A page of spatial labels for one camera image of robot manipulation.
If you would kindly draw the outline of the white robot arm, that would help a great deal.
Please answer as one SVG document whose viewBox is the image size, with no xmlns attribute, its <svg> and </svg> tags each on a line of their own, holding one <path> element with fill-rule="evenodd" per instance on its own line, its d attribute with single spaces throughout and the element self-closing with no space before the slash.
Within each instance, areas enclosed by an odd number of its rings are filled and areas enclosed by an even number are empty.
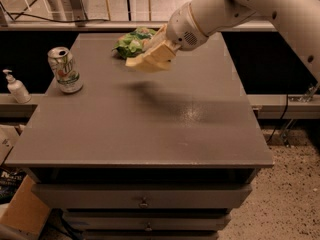
<svg viewBox="0 0 320 240">
<path fill-rule="evenodd" d="M 144 72 L 167 70 L 179 50 L 194 50 L 254 14 L 269 21 L 309 72 L 320 78 L 320 0 L 191 0 L 126 65 Z"/>
</svg>

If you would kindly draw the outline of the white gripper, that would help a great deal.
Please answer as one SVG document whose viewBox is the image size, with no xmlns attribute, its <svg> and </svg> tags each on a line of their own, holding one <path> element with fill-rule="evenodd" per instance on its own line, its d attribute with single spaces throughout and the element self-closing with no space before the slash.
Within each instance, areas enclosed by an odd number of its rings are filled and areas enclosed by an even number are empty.
<svg viewBox="0 0 320 240">
<path fill-rule="evenodd" d="M 181 50 L 191 51 L 207 40 L 208 36 L 199 30 L 193 18 L 191 4 L 186 3 L 173 13 L 167 25 L 162 25 L 156 34 L 144 43 L 144 53 L 127 58 L 125 65 L 147 73 L 168 71 L 171 60 L 176 57 L 176 44 Z"/>
</svg>

